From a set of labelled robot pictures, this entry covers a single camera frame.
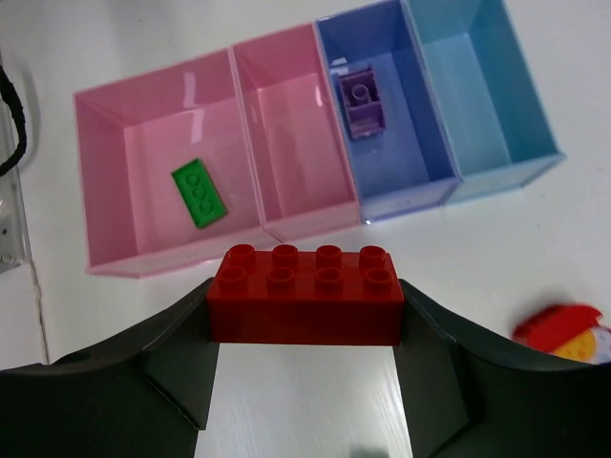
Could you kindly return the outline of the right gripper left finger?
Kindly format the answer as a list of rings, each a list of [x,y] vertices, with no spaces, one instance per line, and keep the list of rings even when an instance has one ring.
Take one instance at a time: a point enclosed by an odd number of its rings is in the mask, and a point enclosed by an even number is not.
[[[54,364],[2,371],[2,456],[194,456],[220,350],[210,285]]]

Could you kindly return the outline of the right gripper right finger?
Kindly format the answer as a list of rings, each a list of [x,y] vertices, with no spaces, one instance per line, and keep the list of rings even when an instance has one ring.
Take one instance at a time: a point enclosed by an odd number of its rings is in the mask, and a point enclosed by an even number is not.
[[[413,456],[609,456],[609,364],[538,352],[400,285],[393,355]]]

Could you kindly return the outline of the red flower lego piece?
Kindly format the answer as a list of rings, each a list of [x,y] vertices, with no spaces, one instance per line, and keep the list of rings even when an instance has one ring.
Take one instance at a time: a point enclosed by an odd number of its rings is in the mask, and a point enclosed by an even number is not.
[[[586,364],[610,363],[610,327],[585,303],[556,303],[519,323],[512,340],[536,351]]]

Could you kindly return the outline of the red lego brick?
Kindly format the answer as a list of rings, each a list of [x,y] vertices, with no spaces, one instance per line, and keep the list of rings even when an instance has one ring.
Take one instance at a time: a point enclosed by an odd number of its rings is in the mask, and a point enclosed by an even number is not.
[[[375,245],[235,245],[206,303],[221,344],[397,346],[405,310],[391,256]]]

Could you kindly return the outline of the green lego plate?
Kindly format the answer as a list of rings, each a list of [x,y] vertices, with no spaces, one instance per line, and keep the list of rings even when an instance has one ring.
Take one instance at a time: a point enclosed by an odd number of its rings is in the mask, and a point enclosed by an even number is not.
[[[203,229],[228,214],[221,194],[199,158],[175,170],[172,178],[191,220],[198,229]]]

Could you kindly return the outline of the purple lego brick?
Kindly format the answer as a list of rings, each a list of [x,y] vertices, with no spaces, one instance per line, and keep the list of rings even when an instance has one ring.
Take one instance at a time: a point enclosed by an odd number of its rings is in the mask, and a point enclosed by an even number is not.
[[[338,81],[351,137],[382,133],[386,119],[372,66],[341,75]]]

